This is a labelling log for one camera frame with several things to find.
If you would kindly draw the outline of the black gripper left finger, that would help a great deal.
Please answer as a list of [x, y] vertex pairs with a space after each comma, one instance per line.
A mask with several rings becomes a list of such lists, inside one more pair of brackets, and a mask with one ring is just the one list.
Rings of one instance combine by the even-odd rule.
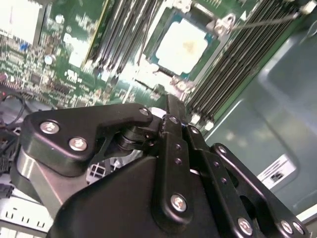
[[160, 157], [152, 216], [159, 227], [187, 227], [194, 200], [184, 104], [166, 96], [156, 116], [137, 103], [40, 111], [25, 117], [14, 163], [24, 192], [53, 220], [75, 193], [143, 157]]

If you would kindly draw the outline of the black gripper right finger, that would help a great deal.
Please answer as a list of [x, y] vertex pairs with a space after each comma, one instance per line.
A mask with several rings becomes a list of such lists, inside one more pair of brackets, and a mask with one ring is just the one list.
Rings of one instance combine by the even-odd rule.
[[191, 167], [203, 183], [222, 238], [308, 238], [304, 224], [224, 145], [209, 147], [193, 126], [184, 129]]

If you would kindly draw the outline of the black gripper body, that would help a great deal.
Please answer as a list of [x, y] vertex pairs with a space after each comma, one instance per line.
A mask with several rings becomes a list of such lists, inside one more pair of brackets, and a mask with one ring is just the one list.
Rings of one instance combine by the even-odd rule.
[[152, 198], [160, 157], [143, 157], [72, 195], [60, 208], [49, 238], [218, 238], [199, 175], [188, 186], [194, 217], [184, 231], [169, 234], [152, 216]]

